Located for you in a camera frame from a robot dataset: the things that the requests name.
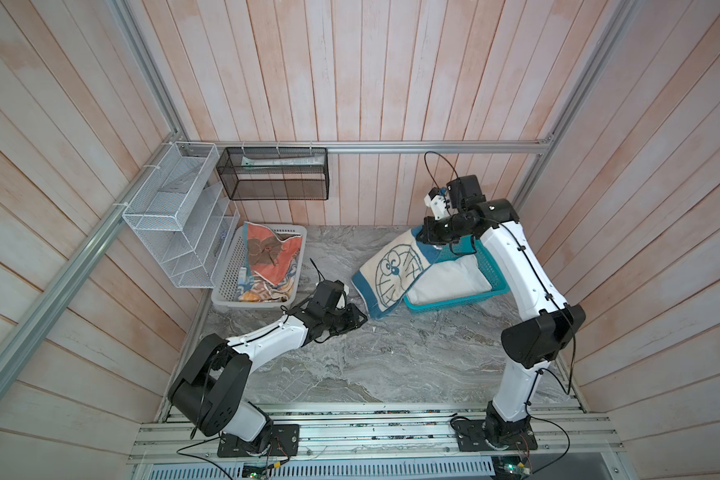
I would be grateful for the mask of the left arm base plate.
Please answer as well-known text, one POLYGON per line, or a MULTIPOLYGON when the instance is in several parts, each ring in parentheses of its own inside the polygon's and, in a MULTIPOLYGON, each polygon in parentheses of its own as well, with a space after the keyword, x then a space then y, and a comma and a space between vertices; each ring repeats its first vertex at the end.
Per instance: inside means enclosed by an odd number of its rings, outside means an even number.
POLYGON ((222 433, 217 450, 219 458, 245 458, 264 456, 296 456, 300 438, 298 424, 273 424, 265 426, 251 442, 222 433))

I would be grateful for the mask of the blue patterned towel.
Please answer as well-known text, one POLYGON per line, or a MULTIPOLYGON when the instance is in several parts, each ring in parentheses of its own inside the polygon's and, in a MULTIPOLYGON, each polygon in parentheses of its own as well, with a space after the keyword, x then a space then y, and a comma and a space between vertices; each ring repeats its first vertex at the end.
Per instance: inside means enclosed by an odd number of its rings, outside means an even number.
POLYGON ((417 239, 422 227, 396 237, 351 277, 368 317, 379 320, 394 310, 416 280, 439 258, 441 249, 417 239))

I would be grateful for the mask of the red orange towel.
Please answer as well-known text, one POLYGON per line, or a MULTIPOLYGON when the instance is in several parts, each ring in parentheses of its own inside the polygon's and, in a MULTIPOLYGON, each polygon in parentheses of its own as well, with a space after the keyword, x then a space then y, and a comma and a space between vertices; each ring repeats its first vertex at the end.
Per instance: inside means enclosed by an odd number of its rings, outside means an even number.
POLYGON ((302 236, 282 238, 269 227, 247 222, 245 245, 250 270, 271 285, 282 283, 290 266, 300 254, 302 236))

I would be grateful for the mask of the white laundry basket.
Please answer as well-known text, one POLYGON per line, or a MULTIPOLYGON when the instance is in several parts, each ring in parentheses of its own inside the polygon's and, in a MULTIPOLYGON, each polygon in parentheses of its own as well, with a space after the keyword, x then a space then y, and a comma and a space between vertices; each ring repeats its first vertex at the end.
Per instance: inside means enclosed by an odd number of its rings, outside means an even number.
POLYGON ((238 275, 242 268, 253 273, 248 266, 248 252, 245 245, 245 224, 240 227, 231 239, 223 264, 214 274, 215 286, 211 294, 213 305, 218 309, 277 309, 289 306, 296 297, 297 287, 303 264, 307 230, 303 226, 284 224, 261 224, 269 227, 282 238, 297 234, 302 236, 302 247, 299 256, 294 260, 288 275, 294 275, 296 289, 292 297, 285 303, 247 303, 237 300, 238 275))

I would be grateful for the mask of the white towel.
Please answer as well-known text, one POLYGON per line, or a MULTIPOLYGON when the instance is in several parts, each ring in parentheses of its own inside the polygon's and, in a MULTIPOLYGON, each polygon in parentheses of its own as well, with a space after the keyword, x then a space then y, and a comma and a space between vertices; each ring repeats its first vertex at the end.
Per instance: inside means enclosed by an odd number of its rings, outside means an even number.
POLYGON ((490 292, 492 284, 474 255, 433 264, 407 292, 412 305, 423 306, 490 292))

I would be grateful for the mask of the small patterned cloth in basket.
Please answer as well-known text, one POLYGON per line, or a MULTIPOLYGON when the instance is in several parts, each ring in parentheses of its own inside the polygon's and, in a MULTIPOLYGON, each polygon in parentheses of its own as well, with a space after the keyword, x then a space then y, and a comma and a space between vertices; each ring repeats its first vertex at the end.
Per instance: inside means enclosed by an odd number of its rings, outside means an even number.
POLYGON ((273 285, 258 274, 242 268, 238 275, 237 300, 247 303, 285 303, 295 289, 294 275, 287 275, 282 282, 273 285))

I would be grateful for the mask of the aluminium frame rail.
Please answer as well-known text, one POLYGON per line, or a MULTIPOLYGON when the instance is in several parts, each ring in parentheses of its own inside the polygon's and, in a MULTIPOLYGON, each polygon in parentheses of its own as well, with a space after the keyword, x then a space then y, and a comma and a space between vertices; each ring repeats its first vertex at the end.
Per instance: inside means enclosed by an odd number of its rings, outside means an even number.
POLYGON ((213 141, 222 148, 326 149, 330 154, 543 154, 550 142, 538 140, 442 140, 442 141, 213 141))

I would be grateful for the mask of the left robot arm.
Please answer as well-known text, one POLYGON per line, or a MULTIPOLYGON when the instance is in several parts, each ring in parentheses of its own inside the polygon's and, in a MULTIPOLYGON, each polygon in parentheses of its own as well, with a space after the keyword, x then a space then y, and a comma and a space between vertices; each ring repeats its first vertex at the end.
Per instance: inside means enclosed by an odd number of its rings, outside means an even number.
POLYGON ((251 452, 262 452, 271 444, 273 421, 244 399, 250 374, 285 353, 367 323, 347 292, 340 281, 322 280, 270 325, 237 337, 204 337, 169 388, 169 402, 203 435, 232 436, 251 452))

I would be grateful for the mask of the teal plastic basket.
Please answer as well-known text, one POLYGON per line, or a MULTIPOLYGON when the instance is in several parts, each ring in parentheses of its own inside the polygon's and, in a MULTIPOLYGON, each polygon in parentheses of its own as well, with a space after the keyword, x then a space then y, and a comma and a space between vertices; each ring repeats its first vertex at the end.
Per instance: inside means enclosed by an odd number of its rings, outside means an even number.
POLYGON ((455 245, 449 245, 441 249, 438 260, 434 263, 456 260, 459 257, 474 255, 477 258, 480 271, 485 275, 486 279, 492 284, 492 290, 487 293, 472 295, 457 300, 449 300, 437 302, 430 305, 415 306, 412 305, 407 294, 403 297, 406 306, 413 312, 421 313, 425 311, 442 310, 457 306, 469 305, 485 301, 488 298, 497 295, 503 295, 509 292, 509 286, 500 272, 498 265, 488 250, 473 236, 467 236, 460 239, 455 245))

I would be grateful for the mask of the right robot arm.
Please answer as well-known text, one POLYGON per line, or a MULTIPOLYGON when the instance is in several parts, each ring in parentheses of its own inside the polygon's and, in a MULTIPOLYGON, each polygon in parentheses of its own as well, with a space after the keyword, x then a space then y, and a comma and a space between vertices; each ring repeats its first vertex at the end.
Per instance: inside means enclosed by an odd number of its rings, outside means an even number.
POLYGON ((478 240, 496 262, 515 299, 520 322, 501 333, 508 357, 498 392, 483 421, 483 442, 494 450, 514 447, 532 433, 528 412, 543 371, 575 340, 586 314, 554 287, 527 242, 520 219, 506 199, 487 200, 477 177, 457 177, 425 197, 433 214, 416 238, 450 246, 478 240))

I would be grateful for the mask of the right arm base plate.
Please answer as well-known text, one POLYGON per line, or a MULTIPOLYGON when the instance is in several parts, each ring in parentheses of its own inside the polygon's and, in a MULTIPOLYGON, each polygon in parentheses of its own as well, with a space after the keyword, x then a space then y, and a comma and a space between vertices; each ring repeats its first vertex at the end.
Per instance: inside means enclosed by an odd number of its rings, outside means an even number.
POLYGON ((491 416, 484 420, 456 416, 450 419, 449 425, 461 452, 538 449, 529 417, 518 422, 504 422, 501 418, 491 416))

